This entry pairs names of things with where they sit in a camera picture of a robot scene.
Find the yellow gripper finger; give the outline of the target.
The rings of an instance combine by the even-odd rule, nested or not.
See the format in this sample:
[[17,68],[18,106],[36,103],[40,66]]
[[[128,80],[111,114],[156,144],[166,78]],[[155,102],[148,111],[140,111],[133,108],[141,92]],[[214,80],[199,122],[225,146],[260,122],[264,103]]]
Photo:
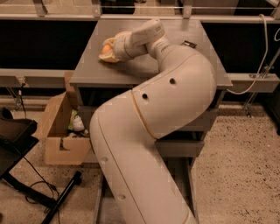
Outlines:
[[120,60],[114,55],[113,52],[107,52],[99,55],[99,59],[108,63],[118,63]]
[[113,47],[115,40],[116,40],[115,38],[107,38],[103,41],[103,45],[104,46],[109,45],[109,46]]

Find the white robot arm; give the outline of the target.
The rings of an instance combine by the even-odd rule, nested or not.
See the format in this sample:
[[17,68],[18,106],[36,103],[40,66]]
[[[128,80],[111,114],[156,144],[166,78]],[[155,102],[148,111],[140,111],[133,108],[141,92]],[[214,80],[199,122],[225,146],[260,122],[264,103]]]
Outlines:
[[107,39],[106,62],[149,54],[158,75],[103,103],[90,121],[94,153],[126,224],[197,224],[155,142],[203,114],[216,72],[197,50],[172,44],[160,20]]

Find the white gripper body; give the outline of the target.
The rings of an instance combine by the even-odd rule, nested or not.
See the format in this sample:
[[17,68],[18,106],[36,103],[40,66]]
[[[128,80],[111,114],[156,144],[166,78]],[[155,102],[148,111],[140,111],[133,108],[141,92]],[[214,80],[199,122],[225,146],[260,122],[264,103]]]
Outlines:
[[131,31],[122,31],[115,35],[115,40],[113,44],[113,54],[121,62],[129,61],[133,59],[130,53],[131,34],[132,34]]

